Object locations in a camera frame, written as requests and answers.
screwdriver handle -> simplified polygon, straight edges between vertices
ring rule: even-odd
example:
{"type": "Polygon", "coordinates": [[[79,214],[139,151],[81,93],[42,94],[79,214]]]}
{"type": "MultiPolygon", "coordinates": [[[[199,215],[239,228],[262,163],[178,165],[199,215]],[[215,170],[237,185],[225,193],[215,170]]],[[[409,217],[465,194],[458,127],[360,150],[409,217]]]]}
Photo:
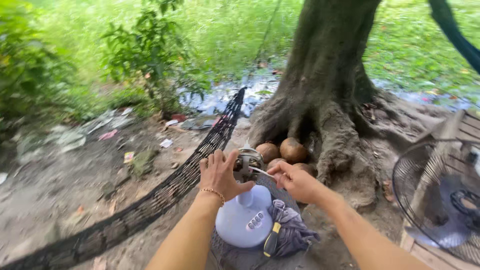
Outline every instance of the screwdriver handle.
{"type": "Polygon", "coordinates": [[[265,241],[264,254],[267,257],[271,257],[272,254],[275,253],[276,241],[278,238],[278,231],[280,231],[281,226],[282,225],[280,225],[280,223],[275,222],[275,224],[273,225],[272,232],[270,233],[270,235],[267,237],[267,240],[265,241]]]}

puddle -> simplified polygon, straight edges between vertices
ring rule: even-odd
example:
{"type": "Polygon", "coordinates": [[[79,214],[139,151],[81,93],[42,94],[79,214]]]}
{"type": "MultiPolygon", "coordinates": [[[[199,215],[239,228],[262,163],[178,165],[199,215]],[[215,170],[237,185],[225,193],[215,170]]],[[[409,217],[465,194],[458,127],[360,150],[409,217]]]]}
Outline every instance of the puddle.
{"type": "MultiPolygon", "coordinates": [[[[201,111],[202,114],[218,114],[223,112],[232,96],[243,86],[247,86],[245,97],[241,108],[245,117],[250,117],[256,106],[269,99],[276,91],[280,83],[280,76],[272,74],[273,69],[258,69],[250,80],[245,76],[241,82],[222,82],[212,86],[212,92],[204,96],[194,95],[181,99],[181,103],[201,111]]],[[[379,88],[383,88],[399,98],[419,104],[433,104],[442,106],[452,111],[476,107],[467,98],[456,97],[450,94],[434,94],[428,92],[410,92],[402,89],[399,85],[383,79],[372,79],[372,82],[379,88]]],[[[470,94],[476,98],[477,106],[480,106],[480,92],[470,94]]]]}

sandy soil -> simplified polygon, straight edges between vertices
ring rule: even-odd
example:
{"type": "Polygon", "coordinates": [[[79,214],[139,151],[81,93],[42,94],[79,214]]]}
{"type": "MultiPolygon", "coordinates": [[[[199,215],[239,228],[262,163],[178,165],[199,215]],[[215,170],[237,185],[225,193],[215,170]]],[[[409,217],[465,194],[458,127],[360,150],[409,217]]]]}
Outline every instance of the sandy soil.
{"type": "MultiPolygon", "coordinates": [[[[105,130],[92,134],[85,146],[64,153],[52,152],[32,161],[15,177],[9,177],[0,185],[0,264],[21,257],[44,246],[51,239],[52,229],[60,227],[61,236],[77,232],[123,209],[144,196],[154,186],[170,175],[172,164],[184,162],[201,142],[208,130],[202,132],[161,132],[162,126],[153,121],[136,123],[122,129],[112,139],[98,141],[105,130]],[[128,143],[117,149],[116,141],[123,136],[128,143]],[[173,145],[161,149],[163,138],[173,139],[173,145]],[[140,152],[158,149],[154,170],[142,179],[132,177],[109,199],[99,199],[101,187],[115,179],[124,168],[124,152],[140,152]]],[[[250,125],[248,119],[240,119],[227,151],[243,146],[250,125]]],[[[380,175],[388,180],[398,152],[381,139],[366,140],[378,153],[376,163],[380,175]]],[[[0,171],[14,174],[18,164],[14,161],[14,145],[4,145],[0,153],[0,171]]],[[[146,230],[109,250],[102,256],[107,269],[143,269],[169,231],[186,212],[197,189],[192,190],[168,213],[152,223],[146,230]]],[[[393,242],[400,240],[402,216],[400,211],[377,189],[375,207],[367,209],[363,216],[393,242]]],[[[322,240],[316,243],[304,257],[304,269],[357,269],[355,260],[340,239],[334,225],[326,215],[313,206],[302,214],[307,226],[316,230],[322,240]]],[[[74,269],[92,269],[93,260],[74,269]]]]}

fan guard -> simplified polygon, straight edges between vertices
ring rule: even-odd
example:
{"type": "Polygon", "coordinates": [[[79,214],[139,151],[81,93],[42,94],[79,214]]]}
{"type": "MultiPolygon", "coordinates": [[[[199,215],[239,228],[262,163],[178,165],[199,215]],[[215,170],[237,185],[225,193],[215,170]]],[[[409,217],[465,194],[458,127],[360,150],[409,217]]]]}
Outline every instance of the fan guard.
{"type": "MultiPolygon", "coordinates": [[[[393,192],[413,229],[427,236],[425,239],[431,240],[433,245],[478,266],[479,173],[480,143],[459,139],[433,140],[410,147],[395,163],[392,173],[393,192]],[[451,188],[448,183],[458,184],[451,188]],[[446,187],[449,187],[450,193],[448,202],[445,199],[446,187]],[[418,200],[422,193],[423,200],[418,200]],[[444,229],[451,228],[454,221],[465,224],[469,229],[463,241],[453,242],[445,236],[449,232],[444,229]]],[[[458,240],[455,233],[450,233],[450,237],[458,240]]]]}

coconut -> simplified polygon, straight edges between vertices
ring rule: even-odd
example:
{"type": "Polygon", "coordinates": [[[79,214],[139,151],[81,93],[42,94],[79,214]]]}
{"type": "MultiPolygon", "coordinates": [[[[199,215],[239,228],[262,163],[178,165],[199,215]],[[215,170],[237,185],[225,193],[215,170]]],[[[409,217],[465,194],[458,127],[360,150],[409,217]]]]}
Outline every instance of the coconut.
{"type": "Polygon", "coordinates": [[[295,163],[293,167],[297,167],[300,170],[304,170],[308,172],[309,175],[314,176],[315,170],[313,169],[312,166],[305,164],[305,163],[295,163]]]}
{"type": "Polygon", "coordinates": [[[280,154],[290,164],[303,162],[308,155],[307,149],[295,138],[287,138],[280,145],[280,154]]]}
{"type": "Polygon", "coordinates": [[[265,164],[268,164],[272,160],[280,157],[280,151],[278,150],[278,147],[271,143],[260,144],[255,150],[262,154],[265,164]]]}
{"type": "Polygon", "coordinates": [[[279,161],[285,161],[285,162],[287,162],[287,161],[284,160],[284,159],[274,159],[274,160],[272,160],[272,161],[268,164],[267,170],[275,167],[275,165],[276,165],[279,161]]]}

